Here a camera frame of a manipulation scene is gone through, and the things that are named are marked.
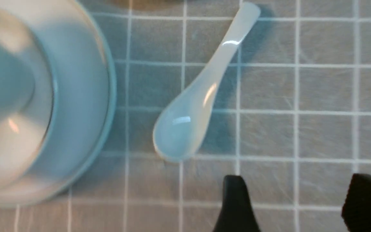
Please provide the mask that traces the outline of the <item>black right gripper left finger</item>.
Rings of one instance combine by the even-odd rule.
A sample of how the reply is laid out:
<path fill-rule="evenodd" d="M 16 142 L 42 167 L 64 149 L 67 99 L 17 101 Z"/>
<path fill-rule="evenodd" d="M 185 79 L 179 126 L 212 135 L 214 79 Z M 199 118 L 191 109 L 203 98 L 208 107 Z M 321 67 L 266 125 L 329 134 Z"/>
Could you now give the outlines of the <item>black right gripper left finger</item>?
<path fill-rule="evenodd" d="M 249 191 L 239 175 L 226 175 L 223 180 L 222 206 L 214 232 L 259 232 Z"/>

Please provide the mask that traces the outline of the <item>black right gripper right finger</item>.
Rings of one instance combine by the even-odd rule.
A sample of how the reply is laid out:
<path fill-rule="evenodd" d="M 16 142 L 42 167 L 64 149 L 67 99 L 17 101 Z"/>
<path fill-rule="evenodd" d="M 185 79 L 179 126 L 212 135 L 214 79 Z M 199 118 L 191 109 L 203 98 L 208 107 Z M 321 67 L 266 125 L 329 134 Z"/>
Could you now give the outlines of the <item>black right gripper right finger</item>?
<path fill-rule="evenodd" d="M 349 232 L 371 232 L 370 174 L 352 175 L 341 217 Z"/>

